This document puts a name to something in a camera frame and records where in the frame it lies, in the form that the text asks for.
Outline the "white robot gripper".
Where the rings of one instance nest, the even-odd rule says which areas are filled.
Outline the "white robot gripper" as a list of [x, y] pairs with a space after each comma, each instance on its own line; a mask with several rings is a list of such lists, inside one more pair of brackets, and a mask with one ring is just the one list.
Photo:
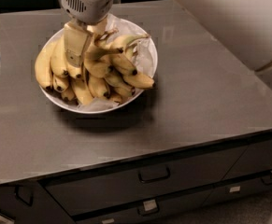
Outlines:
[[90, 46], [92, 34], [102, 35], [106, 30], [106, 15], [113, 0], [61, 0], [61, 4], [66, 13], [75, 19], [64, 25], [66, 59], [73, 66], [81, 67], [83, 54]]

